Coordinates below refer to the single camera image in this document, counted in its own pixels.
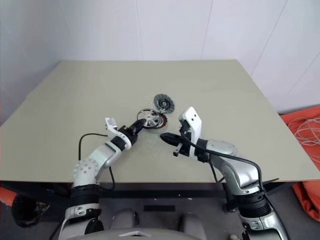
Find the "coiled white cable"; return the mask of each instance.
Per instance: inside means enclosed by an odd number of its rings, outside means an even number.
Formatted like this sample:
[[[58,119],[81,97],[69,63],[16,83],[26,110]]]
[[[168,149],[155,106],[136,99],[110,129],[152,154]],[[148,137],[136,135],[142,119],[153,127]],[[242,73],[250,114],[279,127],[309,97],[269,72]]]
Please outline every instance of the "coiled white cable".
[[[293,132],[295,138],[301,145],[320,146],[320,117],[308,119],[306,117],[297,117],[293,119],[288,128]],[[320,163],[320,155],[308,153],[312,161]]]

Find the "white wall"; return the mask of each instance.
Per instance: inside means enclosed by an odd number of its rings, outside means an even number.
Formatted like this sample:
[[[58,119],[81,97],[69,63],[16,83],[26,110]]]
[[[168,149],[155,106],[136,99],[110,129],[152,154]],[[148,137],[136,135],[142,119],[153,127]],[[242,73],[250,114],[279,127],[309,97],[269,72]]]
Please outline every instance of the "white wall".
[[[60,59],[238,59],[277,111],[320,104],[319,0],[1,3],[9,114]]]

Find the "beige tabletop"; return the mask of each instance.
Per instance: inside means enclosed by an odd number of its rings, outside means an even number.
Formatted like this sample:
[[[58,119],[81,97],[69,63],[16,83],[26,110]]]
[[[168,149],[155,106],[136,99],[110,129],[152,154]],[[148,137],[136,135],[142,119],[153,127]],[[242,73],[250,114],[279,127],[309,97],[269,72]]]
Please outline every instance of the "beige tabletop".
[[[105,118],[130,125],[154,108],[156,94],[175,103],[166,132],[193,106],[202,138],[224,140],[262,169],[263,180],[320,179],[320,173],[270,103],[236,60],[119,62],[62,61],[0,128],[0,180],[72,182],[78,141],[105,134]],[[82,156],[104,142],[88,136]],[[209,165],[180,155],[159,133],[143,130],[113,165],[117,183],[207,183]],[[109,182],[105,170],[100,180]]]

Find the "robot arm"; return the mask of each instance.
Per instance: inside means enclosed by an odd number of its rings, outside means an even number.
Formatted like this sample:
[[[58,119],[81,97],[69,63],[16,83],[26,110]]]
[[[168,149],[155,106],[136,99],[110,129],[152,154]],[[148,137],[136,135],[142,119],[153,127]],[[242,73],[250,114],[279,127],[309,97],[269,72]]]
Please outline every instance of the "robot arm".
[[[124,150],[129,150],[137,141],[145,119],[137,120],[130,127],[122,126],[117,130],[116,121],[106,118],[109,141],[99,146],[87,158],[78,161],[73,170],[74,182],[71,190],[70,205],[65,211],[59,240],[66,240],[88,233],[102,231],[99,220],[98,179],[101,172],[109,168]]]
[[[201,139],[202,121],[193,107],[189,107],[179,121],[181,136],[163,133],[161,139],[177,147],[174,156],[182,154],[203,163],[211,161],[222,173],[227,188],[237,201],[245,228],[244,240],[288,240],[282,221],[262,187],[259,166],[239,158],[237,148],[228,142]]]

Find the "gear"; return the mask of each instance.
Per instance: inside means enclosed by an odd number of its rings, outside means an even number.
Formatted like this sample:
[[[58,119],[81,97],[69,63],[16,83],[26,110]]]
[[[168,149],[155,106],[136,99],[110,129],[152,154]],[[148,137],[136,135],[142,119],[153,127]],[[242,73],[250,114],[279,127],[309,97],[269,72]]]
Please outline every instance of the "gear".
[[[162,129],[165,125],[167,125],[168,119],[165,115],[160,114],[160,122],[157,126],[154,126],[152,129]]]
[[[174,101],[165,94],[157,94],[154,97],[153,103],[155,108],[160,111],[161,114],[171,114],[175,110]]]
[[[144,108],[139,111],[136,115],[136,119],[145,119],[145,123],[143,124],[143,128],[145,129],[153,129],[162,121],[159,113],[151,108]]]

